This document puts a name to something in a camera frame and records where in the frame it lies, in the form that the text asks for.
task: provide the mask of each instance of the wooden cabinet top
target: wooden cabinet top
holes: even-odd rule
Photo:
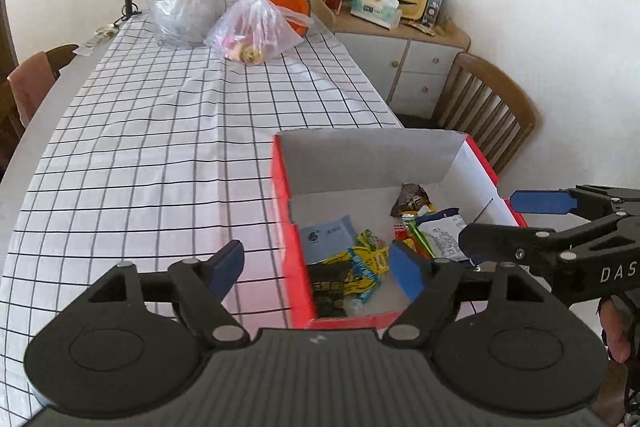
[[[409,41],[430,42],[442,46],[453,46],[467,51],[469,36],[450,20],[446,20],[443,27],[436,26],[437,35],[431,37],[411,26],[399,25],[395,30],[387,30],[372,22],[354,17],[350,13],[350,6],[343,6],[340,15],[335,16],[322,0],[311,0],[312,12],[334,33],[358,33],[363,35],[378,35]]]

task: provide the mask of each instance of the red box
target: red box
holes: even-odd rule
[[[350,214],[358,232],[371,228],[381,235],[388,228],[389,237],[382,237],[388,242],[397,222],[388,213],[401,184],[418,183],[436,208],[456,206],[468,223],[525,225],[522,216],[499,197],[498,178],[473,139],[455,131],[289,130],[274,137],[272,158],[271,178],[284,242],[282,265],[294,328],[382,329],[402,311],[316,317],[299,224],[306,227]]]

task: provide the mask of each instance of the white cabinet door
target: white cabinet door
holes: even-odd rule
[[[386,100],[398,73],[406,41],[357,33],[336,33],[335,37],[344,44],[351,58]]]
[[[406,54],[402,73],[447,74],[453,59],[462,51],[460,48],[431,44],[430,42],[411,41]]]
[[[440,92],[447,80],[446,74],[407,73],[398,78],[389,107],[396,114],[431,118]]]

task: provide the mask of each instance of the white checkered tablecloth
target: white checkered tablecloth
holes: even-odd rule
[[[40,408],[22,369],[27,343],[120,259],[165,270],[240,239],[244,272],[224,305],[252,333],[286,327],[273,134],[398,125],[321,23],[254,67],[208,48],[159,48],[151,29],[144,16],[121,29],[60,120],[24,199],[0,286],[0,427]]]

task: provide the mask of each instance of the clear plastic bag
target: clear plastic bag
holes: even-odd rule
[[[148,0],[151,19],[161,46],[202,45],[207,33],[226,9],[226,0]]]
[[[302,26],[313,22],[269,0],[238,0],[218,20],[205,44],[230,60],[255,66],[303,41],[287,20]]]

